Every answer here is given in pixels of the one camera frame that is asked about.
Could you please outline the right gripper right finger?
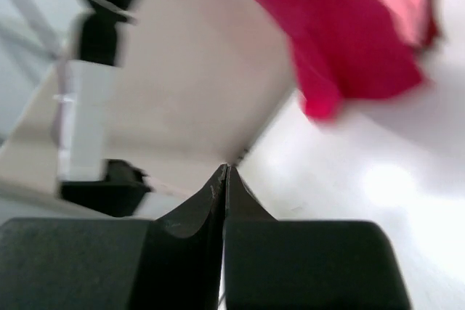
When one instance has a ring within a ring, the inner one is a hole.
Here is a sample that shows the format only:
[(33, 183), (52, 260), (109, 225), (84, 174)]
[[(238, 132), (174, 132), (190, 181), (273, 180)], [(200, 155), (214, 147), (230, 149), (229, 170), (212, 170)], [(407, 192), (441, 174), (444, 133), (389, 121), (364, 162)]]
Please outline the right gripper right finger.
[(389, 238), (372, 221), (280, 221), (236, 168), (226, 180), (229, 309), (409, 309)]

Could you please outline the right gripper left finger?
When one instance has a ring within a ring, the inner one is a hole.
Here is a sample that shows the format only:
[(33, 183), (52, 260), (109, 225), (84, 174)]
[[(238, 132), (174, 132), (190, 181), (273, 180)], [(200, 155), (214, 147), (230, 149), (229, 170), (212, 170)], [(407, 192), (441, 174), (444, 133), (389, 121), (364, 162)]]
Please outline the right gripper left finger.
[(227, 166), (166, 215), (14, 218), (1, 226), (3, 309), (215, 309)]

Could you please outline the magenta t-shirt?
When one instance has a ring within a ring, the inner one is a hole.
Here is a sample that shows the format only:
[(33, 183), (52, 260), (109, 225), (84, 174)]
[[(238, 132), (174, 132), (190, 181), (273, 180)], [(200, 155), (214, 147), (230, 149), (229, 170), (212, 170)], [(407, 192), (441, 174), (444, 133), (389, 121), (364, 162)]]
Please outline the magenta t-shirt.
[(350, 99), (382, 100), (424, 82), (420, 51), (382, 0), (254, 0), (286, 34), (304, 114), (329, 120)]

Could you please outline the pink t-shirt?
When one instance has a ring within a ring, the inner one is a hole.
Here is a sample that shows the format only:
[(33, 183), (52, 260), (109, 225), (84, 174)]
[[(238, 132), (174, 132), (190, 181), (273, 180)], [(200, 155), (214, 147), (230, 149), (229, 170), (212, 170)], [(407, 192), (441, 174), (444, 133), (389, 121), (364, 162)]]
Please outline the pink t-shirt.
[(420, 0), (382, 0), (390, 11), (397, 34), (410, 48), (418, 51)]

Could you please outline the dark red t-shirt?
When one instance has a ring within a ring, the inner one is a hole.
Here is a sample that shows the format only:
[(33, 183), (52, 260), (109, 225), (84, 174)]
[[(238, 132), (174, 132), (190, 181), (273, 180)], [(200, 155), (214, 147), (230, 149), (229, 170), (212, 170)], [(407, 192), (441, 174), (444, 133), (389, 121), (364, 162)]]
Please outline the dark red t-shirt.
[(418, 51), (431, 49), (442, 37), (438, 15), (438, 0), (420, 0), (418, 10)]

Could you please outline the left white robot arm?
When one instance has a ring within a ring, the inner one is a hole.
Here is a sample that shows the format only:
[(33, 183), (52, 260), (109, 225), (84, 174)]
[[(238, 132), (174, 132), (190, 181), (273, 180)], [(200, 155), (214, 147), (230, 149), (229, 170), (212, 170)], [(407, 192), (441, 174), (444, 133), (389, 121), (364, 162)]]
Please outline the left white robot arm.
[(112, 217), (131, 216), (151, 191), (145, 174), (104, 157), (106, 118), (116, 84), (118, 24), (133, 0), (84, 0), (70, 58), (58, 73), (57, 181), (60, 199)]

